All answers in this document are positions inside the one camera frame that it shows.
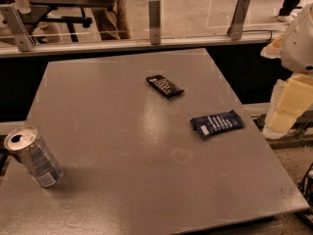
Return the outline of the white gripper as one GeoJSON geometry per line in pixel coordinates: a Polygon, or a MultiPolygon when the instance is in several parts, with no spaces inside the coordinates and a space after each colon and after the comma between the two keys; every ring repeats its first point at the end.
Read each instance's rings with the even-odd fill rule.
{"type": "Polygon", "coordinates": [[[263,135],[280,139],[297,119],[313,105],[313,4],[307,4],[279,36],[260,55],[280,59],[282,66],[294,73],[287,80],[278,79],[274,85],[270,108],[266,114],[263,135]]]}

